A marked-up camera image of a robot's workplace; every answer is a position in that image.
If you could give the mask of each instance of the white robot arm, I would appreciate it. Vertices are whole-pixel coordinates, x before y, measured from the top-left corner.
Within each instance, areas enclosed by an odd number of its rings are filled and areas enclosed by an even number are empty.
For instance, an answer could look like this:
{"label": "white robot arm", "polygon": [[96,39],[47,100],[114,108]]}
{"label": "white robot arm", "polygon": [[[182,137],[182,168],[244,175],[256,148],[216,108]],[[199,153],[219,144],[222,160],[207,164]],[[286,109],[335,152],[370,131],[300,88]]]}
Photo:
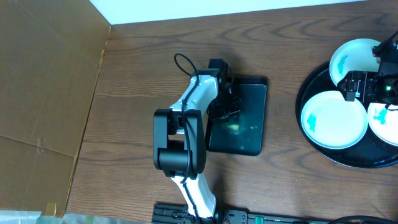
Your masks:
{"label": "white robot arm", "polygon": [[[203,174],[206,146],[201,119],[209,105],[215,108],[212,111],[222,111],[223,107],[215,106],[220,104],[213,100],[219,94],[224,99],[225,94],[229,93],[227,72],[226,62],[211,59],[209,68],[195,69],[197,76],[191,77],[189,87],[176,103],[169,109],[157,110],[154,115],[156,168],[163,170],[178,185],[187,201],[189,214],[210,220],[215,215],[216,197]],[[170,134],[184,134],[185,140],[169,140],[167,136]]]}

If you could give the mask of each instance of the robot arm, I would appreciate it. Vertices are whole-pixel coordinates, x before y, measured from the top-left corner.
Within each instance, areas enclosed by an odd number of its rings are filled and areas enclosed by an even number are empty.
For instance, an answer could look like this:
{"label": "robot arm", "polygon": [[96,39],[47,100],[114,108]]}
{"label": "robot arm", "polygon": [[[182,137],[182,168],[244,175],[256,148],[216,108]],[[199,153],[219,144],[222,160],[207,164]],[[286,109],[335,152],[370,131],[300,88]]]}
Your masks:
{"label": "robot arm", "polygon": [[[187,201],[189,214],[207,220],[212,220],[215,215],[216,198],[203,174],[208,146],[201,119],[207,109],[217,111],[212,114],[218,114],[223,108],[228,108],[226,104],[230,101],[225,100],[230,89],[226,82],[227,72],[226,62],[211,59],[207,69],[198,70],[198,83],[197,77],[191,77],[190,85],[181,98],[169,109],[158,109],[154,114],[155,167],[163,170],[178,185]],[[183,102],[186,102],[184,115]],[[184,131],[184,118],[187,133]],[[169,140],[168,135],[174,134],[184,134],[185,140]],[[184,176],[188,176],[186,181],[183,181]]]}
{"label": "robot arm", "polygon": [[398,46],[390,38],[372,47],[375,60],[380,65],[378,72],[349,71],[337,84],[346,101],[385,103],[398,105]]}

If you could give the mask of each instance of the cardboard box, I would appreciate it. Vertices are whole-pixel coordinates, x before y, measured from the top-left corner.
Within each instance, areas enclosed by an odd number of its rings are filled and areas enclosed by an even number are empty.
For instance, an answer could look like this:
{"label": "cardboard box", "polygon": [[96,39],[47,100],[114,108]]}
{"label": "cardboard box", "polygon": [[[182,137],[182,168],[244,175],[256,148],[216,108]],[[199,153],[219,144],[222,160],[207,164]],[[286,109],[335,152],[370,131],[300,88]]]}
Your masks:
{"label": "cardboard box", "polygon": [[109,30],[88,1],[0,2],[0,209],[65,213]]}

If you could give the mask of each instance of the wooden table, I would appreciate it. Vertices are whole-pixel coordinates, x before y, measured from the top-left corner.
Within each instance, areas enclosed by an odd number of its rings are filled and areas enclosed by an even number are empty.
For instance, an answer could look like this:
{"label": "wooden table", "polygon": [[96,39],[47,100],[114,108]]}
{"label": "wooden table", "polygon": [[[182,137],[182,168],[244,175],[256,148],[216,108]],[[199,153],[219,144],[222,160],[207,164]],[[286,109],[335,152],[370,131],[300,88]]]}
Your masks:
{"label": "wooden table", "polygon": [[362,37],[384,40],[397,28],[396,1],[113,26],[68,212],[150,222],[154,203],[185,204],[152,160],[154,111],[176,102],[188,86],[173,61],[181,52],[198,68],[222,57],[239,76],[269,79],[261,154],[208,153],[205,174],[220,204],[297,217],[398,220],[397,166],[339,165],[309,145],[295,118],[304,78],[340,45]]}

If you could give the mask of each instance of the round black tray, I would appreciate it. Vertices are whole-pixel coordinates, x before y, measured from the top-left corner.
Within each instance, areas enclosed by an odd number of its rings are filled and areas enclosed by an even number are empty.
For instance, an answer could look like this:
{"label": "round black tray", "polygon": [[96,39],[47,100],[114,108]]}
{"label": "round black tray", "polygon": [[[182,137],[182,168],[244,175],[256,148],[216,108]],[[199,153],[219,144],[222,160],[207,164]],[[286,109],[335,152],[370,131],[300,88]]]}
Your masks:
{"label": "round black tray", "polygon": [[364,137],[354,146],[346,149],[328,149],[319,146],[304,133],[301,124],[301,111],[305,103],[318,93],[337,90],[329,74],[329,62],[315,69],[300,87],[296,99],[296,118],[301,132],[307,141],[327,158],[356,168],[382,168],[398,162],[398,147],[379,139],[368,126]]}

